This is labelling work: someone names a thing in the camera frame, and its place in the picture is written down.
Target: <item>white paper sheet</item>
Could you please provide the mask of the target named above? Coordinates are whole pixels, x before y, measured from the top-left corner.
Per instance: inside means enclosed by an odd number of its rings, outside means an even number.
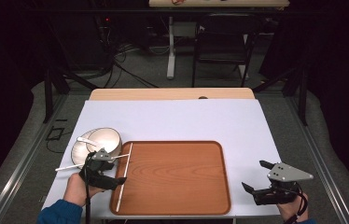
[[[260,160],[279,162],[267,121],[258,100],[208,99],[172,101],[87,101],[63,155],[61,167],[73,165],[71,150],[77,138],[96,128],[113,128],[122,142],[214,140],[223,148],[230,186],[228,217],[278,215],[275,205],[256,206],[242,182],[255,189],[270,186],[269,170]],[[57,174],[44,207],[61,199],[70,174]],[[115,169],[105,172],[114,176]],[[108,205],[111,191],[91,200],[91,215],[115,218]]]

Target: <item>table leg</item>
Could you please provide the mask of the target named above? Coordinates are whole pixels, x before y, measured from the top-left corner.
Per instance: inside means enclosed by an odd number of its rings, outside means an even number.
[[[166,77],[168,79],[173,79],[175,77],[175,41],[173,17],[169,17],[169,62]]]

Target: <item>gray carpet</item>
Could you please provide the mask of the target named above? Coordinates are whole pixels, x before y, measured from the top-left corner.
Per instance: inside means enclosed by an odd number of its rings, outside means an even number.
[[[255,87],[263,79],[258,74],[260,63],[269,39],[262,37],[256,47],[250,68],[250,79],[246,82],[247,87]],[[131,50],[118,56],[121,66],[128,71],[147,79],[160,87],[189,87],[191,83],[191,53],[187,44],[176,52],[175,78],[166,78],[167,54],[157,55],[140,50]],[[90,82],[103,87],[108,75],[95,77]],[[30,166],[25,170],[25,176],[16,187],[17,193],[8,200],[7,206],[0,207],[0,222],[2,223],[35,223],[41,206],[40,201],[48,194],[50,185],[55,176],[54,169],[57,168],[62,159],[62,153],[67,146],[71,132],[77,122],[77,117],[88,99],[90,92],[78,83],[69,80],[72,91],[68,96],[58,96],[56,114],[47,125],[42,124],[44,119],[44,89],[43,85],[37,85],[33,91],[35,103],[30,116],[24,125],[19,139],[9,152],[6,161],[0,169],[0,194],[3,192],[8,180],[14,177],[14,171],[20,168],[24,155],[35,151]],[[239,86],[238,74],[232,72],[232,67],[209,67],[199,66],[197,87],[237,87]],[[134,77],[120,72],[116,67],[112,79],[107,88],[145,88],[146,86]],[[307,128],[300,126],[298,118],[294,116],[294,106],[291,98],[284,98],[277,92],[281,84],[275,85],[264,93],[256,94],[259,99],[272,136],[278,148],[279,154],[284,162],[300,168],[314,175],[314,180],[301,182],[301,185],[310,196],[310,215],[318,220],[318,223],[349,223],[343,222],[341,212],[335,204],[335,200],[329,193],[330,189],[325,184],[325,177],[320,175],[314,163],[314,155],[311,153],[311,145],[315,144],[330,174],[335,180],[337,192],[343,196],[343,203],[349,209],[349,174],[332,150],[328,139],[328,131],[319,108],[318,100],[309,93],[307,101]],[[305,132],[310,133],[313,142],[305,137]],[[281,223],[280,217],[250,217],[238,219],[238,223]]]

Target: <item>chair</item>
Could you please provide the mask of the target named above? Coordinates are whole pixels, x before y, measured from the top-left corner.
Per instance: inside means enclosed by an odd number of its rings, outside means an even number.
[[[262,29],[261,20],[253,15],[213,13],[202,17],[195,30],[192,87],[195,86],[196,63],[244,65],[241,87],[244,86],[256,37]]]

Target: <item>spoon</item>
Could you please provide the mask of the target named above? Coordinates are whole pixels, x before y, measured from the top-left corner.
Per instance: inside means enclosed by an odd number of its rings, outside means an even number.
[[[83,143],[88,143],[88,144],[91,144],[91,145],[93,145],[95,147],[99,147],[99,148],[105,147],[104,145],[102,145],[100,143],[97,143],[95,141],[92,141],[92,140],[90,140],[88,138],[84,138],[84,137],[78,137],[77,141],[78,142],[83,142]]]

